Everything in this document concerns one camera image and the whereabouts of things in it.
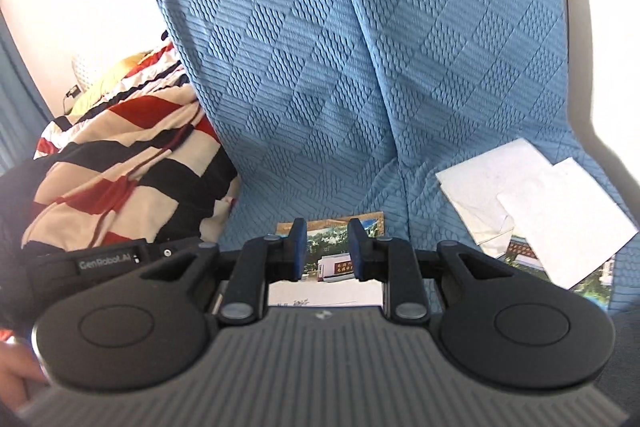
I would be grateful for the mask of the person's left hand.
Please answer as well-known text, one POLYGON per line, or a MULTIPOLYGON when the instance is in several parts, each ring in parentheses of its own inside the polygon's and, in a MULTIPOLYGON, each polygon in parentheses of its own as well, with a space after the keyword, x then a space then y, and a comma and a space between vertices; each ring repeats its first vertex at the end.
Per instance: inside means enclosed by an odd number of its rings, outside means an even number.
POLYGON ((1 402, 15 411, 28 401, 28 383, 47 385, 49 381, 34 352, 25 343, 2 341, 0 357, 1 402))

